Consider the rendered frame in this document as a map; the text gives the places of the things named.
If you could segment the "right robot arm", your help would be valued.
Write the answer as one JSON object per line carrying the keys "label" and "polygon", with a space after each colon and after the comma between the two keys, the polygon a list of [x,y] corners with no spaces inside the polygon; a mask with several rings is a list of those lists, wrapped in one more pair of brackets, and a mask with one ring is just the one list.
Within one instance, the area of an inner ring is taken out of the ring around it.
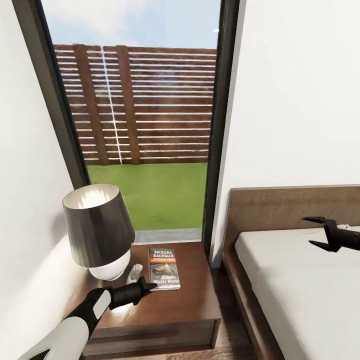
{"label": "right robot arm", "polygon": [[327,243],[309,240],[309,242],[328,252],[337,253],[341,247],[360,251],[360,232],[350,230],[348,224],[337,225],[334,219],[323,216],[304,217],[303,220],[323,224]]}

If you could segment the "hardback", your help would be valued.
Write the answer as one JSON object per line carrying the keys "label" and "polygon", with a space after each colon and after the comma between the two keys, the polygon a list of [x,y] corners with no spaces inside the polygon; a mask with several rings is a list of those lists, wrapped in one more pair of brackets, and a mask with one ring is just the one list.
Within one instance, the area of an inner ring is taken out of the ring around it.
{"label": "hardback", "polygon": [[149,284],[157,283],[150,292],[173,291],[181,288],[174,249],[149,248]]}

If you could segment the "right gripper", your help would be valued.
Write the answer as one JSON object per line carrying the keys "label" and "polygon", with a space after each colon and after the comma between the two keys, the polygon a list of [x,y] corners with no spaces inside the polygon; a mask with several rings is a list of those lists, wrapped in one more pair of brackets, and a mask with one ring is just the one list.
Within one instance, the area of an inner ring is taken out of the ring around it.
{"label": "right gripper", "polygon": [[334,219],[326,219],[323,216],[304,217],[303,220],[323,224],[327,243],[309,240],[309,242],[328,252],[337,253],[341,247],[357,250],[357,237],[359,231],[337,228]]}

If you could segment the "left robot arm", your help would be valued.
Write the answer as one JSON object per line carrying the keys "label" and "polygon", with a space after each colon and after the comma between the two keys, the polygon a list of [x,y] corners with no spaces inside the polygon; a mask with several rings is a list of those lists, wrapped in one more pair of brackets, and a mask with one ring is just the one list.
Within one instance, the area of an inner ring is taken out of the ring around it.
{"label": "left robot arm", "polygon": [[147,284],[144,276],[137,280],[142,269],[141,264],[134,265],[124,286],[116,289],[94,287],[57,327],[18,360],[79,360],[108,308],[114,310],[131,303],[136,306],[158,286],[157,283]]}

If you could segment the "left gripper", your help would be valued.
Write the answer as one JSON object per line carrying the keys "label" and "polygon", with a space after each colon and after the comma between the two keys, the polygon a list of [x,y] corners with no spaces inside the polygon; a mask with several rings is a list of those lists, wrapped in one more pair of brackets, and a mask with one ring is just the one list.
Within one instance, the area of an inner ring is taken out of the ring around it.
{"label": "left gripper", "polygon": [[157,286],[157,283],[147,284],[144,276],[140,276],[135,283],[122,286],[125,295],[123,306],[131,303],[133,303],[134,306],[138,305],[140,300],[148,296],[151,293],[150,290]]}

